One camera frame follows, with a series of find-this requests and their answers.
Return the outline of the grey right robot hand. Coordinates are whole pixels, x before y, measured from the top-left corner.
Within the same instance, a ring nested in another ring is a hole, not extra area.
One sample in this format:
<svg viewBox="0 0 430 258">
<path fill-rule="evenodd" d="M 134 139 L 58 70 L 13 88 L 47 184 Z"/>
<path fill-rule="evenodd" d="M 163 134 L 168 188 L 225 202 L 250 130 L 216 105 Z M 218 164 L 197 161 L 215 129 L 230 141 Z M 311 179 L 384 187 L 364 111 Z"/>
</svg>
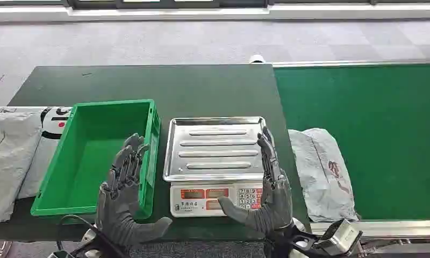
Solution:
<svg viewBox="0 0 430 258">
<path fill-rule="evenodd" d="M 225 215 L 267 235 L 293 224 L 291 188 L 286 173 L 280 167 L 274 137 L 266 126 L 257 134 L 257 144 L 261 147 L 264 170 L 260 208 L 253 210 L 236 206 L 225 196 L 219 197 L 218 202 Z"/>
</svg>

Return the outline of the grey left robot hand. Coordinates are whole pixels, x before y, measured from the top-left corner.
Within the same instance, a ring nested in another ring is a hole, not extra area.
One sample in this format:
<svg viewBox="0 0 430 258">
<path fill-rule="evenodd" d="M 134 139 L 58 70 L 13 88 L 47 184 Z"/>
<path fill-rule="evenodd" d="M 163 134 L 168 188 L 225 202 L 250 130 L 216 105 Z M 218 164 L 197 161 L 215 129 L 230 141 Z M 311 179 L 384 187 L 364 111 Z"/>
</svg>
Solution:
<svg viewBox="0 0 430 258">
<path fill-rule="evenodd" d="M 115 155 L 106 181 L 99 186 L 95 225 L 109 240 L 122 247 L 133 247 L 159 239 L 172 224 L 168 217 L 140 224 L 133 215 L 139 210 L 139 172 L 149 150 L 145 138 L 129 136 Z"/>
</svg>

